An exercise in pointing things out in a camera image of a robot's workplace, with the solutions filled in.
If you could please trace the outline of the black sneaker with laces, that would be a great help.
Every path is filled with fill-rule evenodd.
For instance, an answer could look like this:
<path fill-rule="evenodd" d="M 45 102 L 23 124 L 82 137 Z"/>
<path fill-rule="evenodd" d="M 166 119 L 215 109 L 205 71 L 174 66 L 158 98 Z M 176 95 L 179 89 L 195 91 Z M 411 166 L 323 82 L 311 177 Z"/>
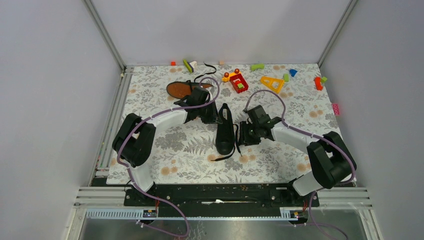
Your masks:
<path fill-rule="evenodd" d="M 234 124 L 232 112 L 227 103 L 224 103 L 218 115 L 222 120 L 222 123 L 217 125 L 217 132 L 215 138 L 216 150 L 222 157 L 218 157 L 212 162 L 219 162 L 232 157 L 235 151 L 237 151 L 242 157 L 240 150 L 240 144 L 238 141 L 239 126 Z"/>

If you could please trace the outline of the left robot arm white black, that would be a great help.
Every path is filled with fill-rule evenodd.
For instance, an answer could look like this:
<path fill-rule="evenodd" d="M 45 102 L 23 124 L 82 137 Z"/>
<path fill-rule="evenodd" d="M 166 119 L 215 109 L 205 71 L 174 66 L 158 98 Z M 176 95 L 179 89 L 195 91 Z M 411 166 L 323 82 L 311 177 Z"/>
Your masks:
<path fill-rule="evenodd" d="M 135 113 L 125 117 L 114 137 L 112 149 L 117 153 L 117 162 L 127 169 L 131 184 L 138 189 L 135 197 L 142 205 L 148 206 L 155 200 L 155 192 L 151 189 L 154 180 L 147 162 L 158 134 L 196 118 L 204 124 L 217 124 L 219 116 L 215 101 L 209 91 L 196 86 L 191 94 L 175 101 L 168 109 L 147 118 Z"/>

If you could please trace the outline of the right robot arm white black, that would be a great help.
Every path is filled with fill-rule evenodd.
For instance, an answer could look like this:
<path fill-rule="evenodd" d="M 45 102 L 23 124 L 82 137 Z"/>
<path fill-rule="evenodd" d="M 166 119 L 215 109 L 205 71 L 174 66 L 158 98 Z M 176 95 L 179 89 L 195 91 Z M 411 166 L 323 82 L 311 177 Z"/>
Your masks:
<path fill-rule="evenodd" d="M 289 182 L 286 198 L 291 205 L 299 206 L 308 194 L 331 189 L 354 178 L 357 165 L 337 132 L 322 136 L 308 133 L 289 125 L 281 117 L 271 118 L 260 105 L 248 110 L 247 115 L 248 120 L 239 124 L 240 145 L 258 145 L 262 139 L 268 139 L 308 155 L 311 171 Z"/>

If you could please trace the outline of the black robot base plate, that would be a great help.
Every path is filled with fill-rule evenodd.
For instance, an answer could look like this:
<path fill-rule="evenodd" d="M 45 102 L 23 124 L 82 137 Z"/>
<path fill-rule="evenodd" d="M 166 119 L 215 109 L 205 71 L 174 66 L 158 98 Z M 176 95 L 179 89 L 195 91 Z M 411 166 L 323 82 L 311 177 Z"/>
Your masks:
<path fill-rule="evenodd" d="M 346 198 L 331 201 L 326 192 L 297 196 L 286 183 L 272 184 L 159 184 L 149 198 L 135 188 L 124 191 L 124 209 L 94 209 L 90 218 L 151 221 L 283 219 L 297 221 L 302 211 L 318 207 L 350 207 Z M 157 198 L 167 202 L 157 202 Z"/>

